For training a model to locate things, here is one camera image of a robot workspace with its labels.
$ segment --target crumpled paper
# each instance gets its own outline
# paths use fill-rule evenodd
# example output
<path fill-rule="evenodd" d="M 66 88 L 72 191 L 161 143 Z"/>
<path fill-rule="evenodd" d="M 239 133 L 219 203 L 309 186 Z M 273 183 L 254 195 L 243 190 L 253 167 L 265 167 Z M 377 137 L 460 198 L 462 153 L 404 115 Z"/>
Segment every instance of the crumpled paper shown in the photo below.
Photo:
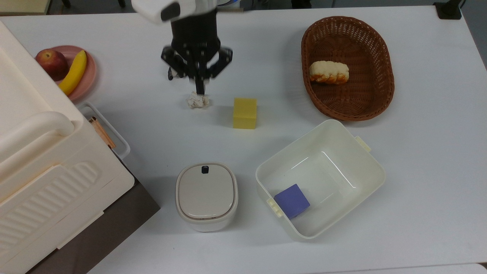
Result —
<path fill-rule="evenodd" d="M 197 94 L 195 91 L 193 91 L 189 98 L 186 99 L 186 102 L 190 108 L 202 108 L 208 106 L 210 100 L 207 96 Z"/>

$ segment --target bread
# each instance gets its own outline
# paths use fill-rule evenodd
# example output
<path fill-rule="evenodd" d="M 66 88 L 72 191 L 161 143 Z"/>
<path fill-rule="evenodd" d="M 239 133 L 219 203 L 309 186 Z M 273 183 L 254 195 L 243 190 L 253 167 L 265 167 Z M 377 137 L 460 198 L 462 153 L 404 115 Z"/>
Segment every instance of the bread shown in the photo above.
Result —
<path fill-rule="evenodd" d="M 310 81 L 342 85 L 348 81 L 348 66 L 333 61 L 317 61 L 309 67 Z"/>

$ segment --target container handle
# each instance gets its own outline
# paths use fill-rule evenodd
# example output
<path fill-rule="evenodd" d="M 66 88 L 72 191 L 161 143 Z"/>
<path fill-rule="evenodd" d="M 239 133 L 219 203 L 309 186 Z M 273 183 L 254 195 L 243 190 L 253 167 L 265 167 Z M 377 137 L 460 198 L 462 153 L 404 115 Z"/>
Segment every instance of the container handle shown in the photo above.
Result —
<path fill-rule="evenodd" d="M 282 216 L 284 216 L 284 212 L 273 198 L 267 199 L 267 204 L 271 207 L 272 211 L 274 211 L 277 217 L 281 218 Z"/>
<path fill-rule="evenodd" d="M 372 149 L 360 138 L 359 136 L 355 136 L 355 140 L 367 151 L 370 152 Z"/>
<path fill-rule="evenodd" d="M 20 122 L 0 136 L 0 163 L 52 130 L 68 136 L 75 126 L 64 114 L 55 111 L 37 113 Z"/>

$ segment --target pink plate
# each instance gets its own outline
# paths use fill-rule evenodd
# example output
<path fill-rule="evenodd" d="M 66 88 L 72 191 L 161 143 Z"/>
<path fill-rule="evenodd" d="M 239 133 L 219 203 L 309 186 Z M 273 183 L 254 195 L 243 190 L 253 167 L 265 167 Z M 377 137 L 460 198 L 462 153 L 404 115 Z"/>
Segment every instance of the pink plate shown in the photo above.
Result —
<path fill-rule="evenodd" d="M 59 51 L 66 57 L 68 61 L 68 65 L 71 66 L 73 60 L 75 59 L 76 54 L 82 51 L 83 49 L 76 46 L 57 46 L 53 47 L 52 49 Z M 93 57 L 85 50 L 87 62 L 86 62 L 86 69 L 83 77 L 79 81 L 79 84 L 75 89 L 68 95 L 68 98 L 73 102 L 76 103 L 77 101 L 81 100 L 85 97 L 91 90 L 91 87 L 94 83 L 96 77 L 96 64 L 94 62 Z"/>

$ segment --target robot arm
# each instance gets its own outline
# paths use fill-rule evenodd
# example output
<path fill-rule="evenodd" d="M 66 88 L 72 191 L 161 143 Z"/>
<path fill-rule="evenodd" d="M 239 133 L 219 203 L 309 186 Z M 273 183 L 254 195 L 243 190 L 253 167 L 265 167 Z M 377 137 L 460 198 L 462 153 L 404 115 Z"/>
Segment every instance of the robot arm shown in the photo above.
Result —
<path fill-rule="evenodd" d="M 154 23 L 170 21 L 172 43 L 161 58 L 177 72 L 196 83 L 196 92 L 205 94 L 205 82 L 215 78 L 231 61 L 232 50 L 221 47 L 217 36 L 217 0 L 132 0 L 133 8 Z M 218 61 L 208 62 L 219 54 Z M 171 68 L 169 79 L 173 75 Z"/>

